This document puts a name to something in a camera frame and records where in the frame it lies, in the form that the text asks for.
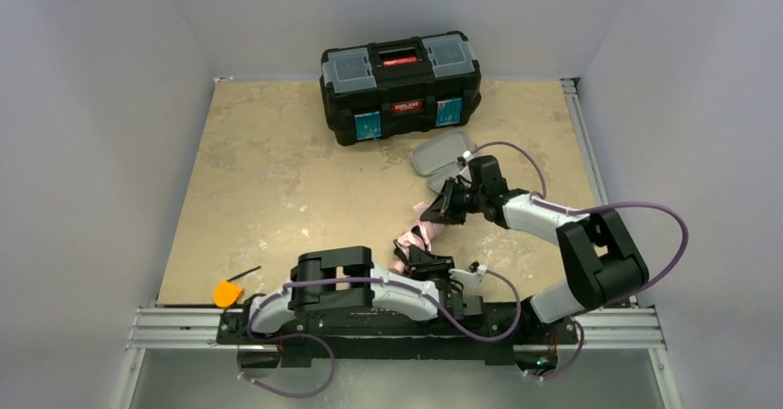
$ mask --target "table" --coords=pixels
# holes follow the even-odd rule
[[[582,208],[594,204],[580,147],[557,81],[484,81],[483,101],[463,130],[478,144],[508,140],[530,151],[548,183],[548,199]],[[416,219],[419,201],[435,193],[410,162],[411,151],[446,129],[350,147],[326,127],[315,81],[220,81],[179,218],[159,305],[211,303],[224,279],[245,296],[287,280],[300,254],[367,246],[391,266],[392,239]],[[509,187],[540,189],[535,170],[514,150],[488,148]],[[507,276],[522,296],[563,278],[560,254],[531,235],[468,217],[433,242],[433,252],[474,260]],[[487,301],[512,300],[500,282],[478,291]]]

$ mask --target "open gray case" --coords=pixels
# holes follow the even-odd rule
[[[476,144],[462,130],[452,129],[430,139],[411,152],[414,167],[421,175],[426,176],[427,186],[435,192],[443,188],[447,178],[461,174],[470,180],[467,168],[457,164],[457,158],[468,151],[473,158]]]

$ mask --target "gray compartment lid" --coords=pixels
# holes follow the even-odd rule
[[[473,48],[470,42],[457,34],[425,38],[421,41],[427,49],[435,78],[468,74],[475,71]]]
[[[476,144],[467,134],[460,129],[452,129],[414,149],[411,152],[411,160],[416,171],[422,175],[435,174],[439,169],[452,164],[456,175],[460,172],[456,164],[457,158],[466,150],[473,152],[475,149]]]
[[[376,87],[366,47],[329,52],[326,56],[326,63],[321,65],[323,84],[334,85],[334,93]]]

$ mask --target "orange object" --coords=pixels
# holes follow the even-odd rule
[[[243,291],[241,287],[223,280],[218,284],[218,287],[215,288],[215,292],[212,294],[212,300],[214,300],[217,307],[227,309],[236,303],[236,300],[242,296],[243,292],[245,291]]]

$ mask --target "gray floor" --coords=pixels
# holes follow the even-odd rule
[[[661,409],[647,351],[583,351],[572,370],[544,384],[515,367],[468,361],[342,360],[332,385],[305,400],[236,379],[235,351],[148,351],[133,408],[628,408]],[[312,389],[328,364],[279,369],[266,378],[289,391]]]

